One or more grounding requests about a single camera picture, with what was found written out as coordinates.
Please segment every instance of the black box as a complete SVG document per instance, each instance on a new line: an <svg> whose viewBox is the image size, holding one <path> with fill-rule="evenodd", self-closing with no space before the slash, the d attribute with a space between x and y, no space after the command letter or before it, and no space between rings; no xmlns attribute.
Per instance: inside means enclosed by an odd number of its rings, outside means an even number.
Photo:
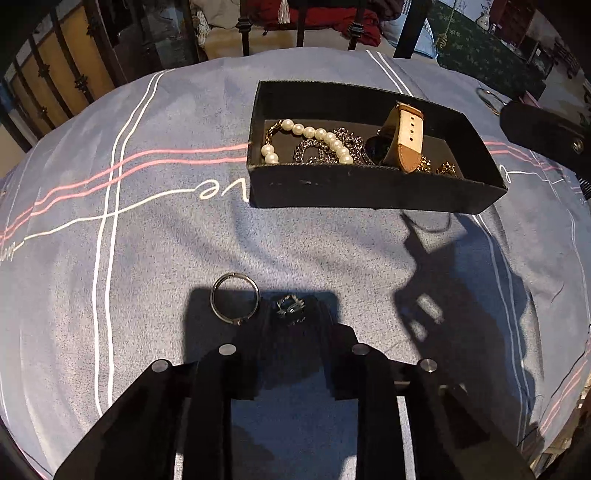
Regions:
<svg viewBox="0 0 591 480"><path fill-rule="evenodd" d="M267 129L290 118L326 131L344 127L365 140L376 135L397 102L424 114L423 155L437 168L454 164L457 178L403 173L376 165L300 164L293 150L303 137L284 131L272 138L280 163L267 165L261 147ZM480 213L507 188L480 136L460 112L374 88L325 82L259 82L246 162L251 205L364 207Z"/></svg>

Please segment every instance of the white tassel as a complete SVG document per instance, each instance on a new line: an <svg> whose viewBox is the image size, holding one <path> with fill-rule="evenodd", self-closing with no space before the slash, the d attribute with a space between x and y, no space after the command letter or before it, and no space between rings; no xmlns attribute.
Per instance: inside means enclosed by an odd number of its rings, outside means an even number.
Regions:
<svg viewBox="0 0 591 480"><path fill-rule="evenodd" d="M279 6L279 14L277 15L277 23L279 25L284 25L290 22L290 6L287 4L287 0L281 0L281 5Z"/></svg>

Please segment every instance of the white vase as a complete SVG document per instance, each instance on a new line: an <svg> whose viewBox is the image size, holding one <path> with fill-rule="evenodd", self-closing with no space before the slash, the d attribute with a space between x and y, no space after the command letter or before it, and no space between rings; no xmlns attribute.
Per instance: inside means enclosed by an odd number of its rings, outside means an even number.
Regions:
<svg viewBox="0 0 591 480"><path fill-rule="evenodd" d="M487 13L483 13L476 20L476 25L478 25L483 30L488 31L488 28L491 26L491 16Z"/></svg>

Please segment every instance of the white pearl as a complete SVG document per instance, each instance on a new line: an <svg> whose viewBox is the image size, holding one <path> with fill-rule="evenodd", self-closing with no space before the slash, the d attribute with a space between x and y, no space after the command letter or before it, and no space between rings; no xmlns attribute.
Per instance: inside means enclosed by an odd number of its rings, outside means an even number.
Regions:
<svg viewBox="0 0 591 480"><path fill-rule="evenodd" d="M304 128L304 137L306 137L306 138L312 138L315 133L316 133L316 130L314 129L314 127Z"/></svg>
<svg viewBox="0 0 591 480"><path fill-rule="evenodd" d="M324 136L323 140L324 140L324 143L325 143L325 144L327 144L327 145L330 145L330 142L332 142L332 141L333 141L335 138L336 138L336 135L335 135L334 133L332 133L332 132L328 132L328 133L327 133L327 134Z"/></svg>
<svg viewBox="0 0 591 480"><path fill-rule="evenodd" d="M330 149L333 152L336 152L342 146L343 146L343 142L341 142L341 140L339 140L338 138L335 138L334 140L332 140L329 145Z"/></svg>
<svg viewBox="0 0 591 480"><path fill-rule="evenodd" d="M343 155L349 155L349 149L347 147L340 147L335 150L337 157L342 157Z"/></svg>
<svg viewBox="0 0 591 480"><path fill-rule="evenodd" d="M290 120L290 119L285 119L281 122L281 128L283 130L285 130L286 132L290 131L292 128L294 128L294 121Z"/></svg>
<svg viewBox="0 0 591 480"><path fill-rule="evenodd" d="M275 153L275 147L273 145L265 144L261 148L261 154L266 157L269 153Z"/></svg>
<svg viewBox="0 0 591 480"><path fill-rule="evenodd" d="M314 132L314 136L316 140L324 140L324 136L326 135L326 130L324 128L317 128L316 132Z"/></svg>
<svg viewBox="0 0 591 480"><path fill-rule="evenodd" d="M343 155L342 157L339 157L339 163L345 163L350 165L353 163L353 157L351 155Z"/></svg>
<svg viewBox="0 0 591 480"><path fill-rule="evenodd" d="M275 164L279 163L279 157L276 153L269 153L265 155L265 163Z"/></svg>
<svg viewBox="0 0 591 480"><path fill-rule="evenodd" d="M302 133L304 133L304 125L302 124L295 124L294 128L291 129L291 132L294 135L301 135Z"/></svg>

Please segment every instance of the red blanket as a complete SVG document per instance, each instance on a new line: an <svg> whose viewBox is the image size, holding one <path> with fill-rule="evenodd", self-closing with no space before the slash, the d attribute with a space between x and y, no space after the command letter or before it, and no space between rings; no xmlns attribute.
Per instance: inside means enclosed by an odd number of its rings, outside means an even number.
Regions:
<svg viewBox="0 0 591 480"><path fill-rule="evenodd" d="M258 22L268 30L277 30L277 14L281 0L250 0L249 10ZM346 37L349 36L347 29L355 19L355 8L318 8L310 7L306 15L306 27L311 28L334 28ZM290 20L293 25L297 24L298 11L290 8ZM378 16L371 10L363 13L363 34L359 41L366 45L377 47L380 42Z"/></svg>

